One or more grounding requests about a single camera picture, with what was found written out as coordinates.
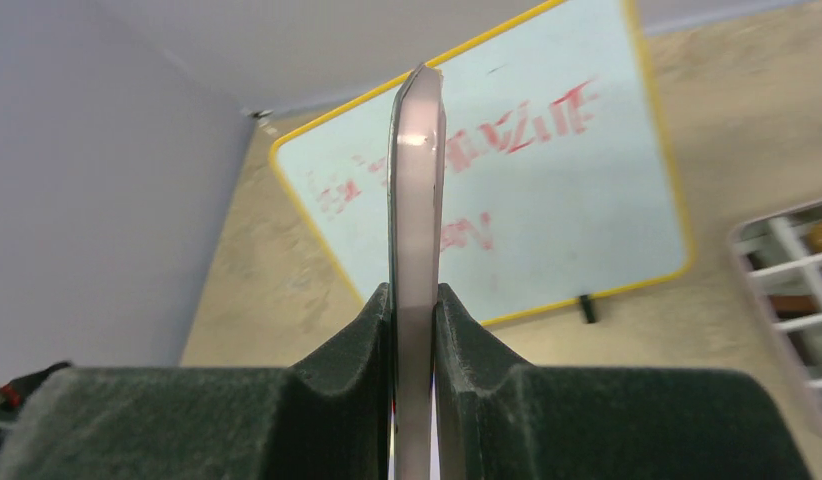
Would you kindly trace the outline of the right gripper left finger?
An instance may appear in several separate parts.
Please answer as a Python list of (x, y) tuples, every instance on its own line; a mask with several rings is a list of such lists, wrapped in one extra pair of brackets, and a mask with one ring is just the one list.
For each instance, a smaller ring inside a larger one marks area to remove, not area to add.
[(384, 479), (386, 285), (296, 364), (66, 368), (21, 411), (0, 479)]

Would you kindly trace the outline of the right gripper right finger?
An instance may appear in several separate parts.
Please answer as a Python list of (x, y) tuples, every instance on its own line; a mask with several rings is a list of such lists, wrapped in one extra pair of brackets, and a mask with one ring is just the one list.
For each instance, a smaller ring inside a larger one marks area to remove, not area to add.
[(721, 369), (530, 363), (447, 285), (435, 309), (444, 479), (806, 479), (776, 404)]

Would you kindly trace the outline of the silver metal box lid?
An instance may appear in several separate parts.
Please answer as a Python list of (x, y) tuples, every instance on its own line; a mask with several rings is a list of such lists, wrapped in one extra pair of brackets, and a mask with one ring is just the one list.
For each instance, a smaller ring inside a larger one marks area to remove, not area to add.
[(398, 89), (388, 149), (394, 334), (394, 476), (430, 476), (433, 328), (443, 203), (441, 73), (425, 64)]

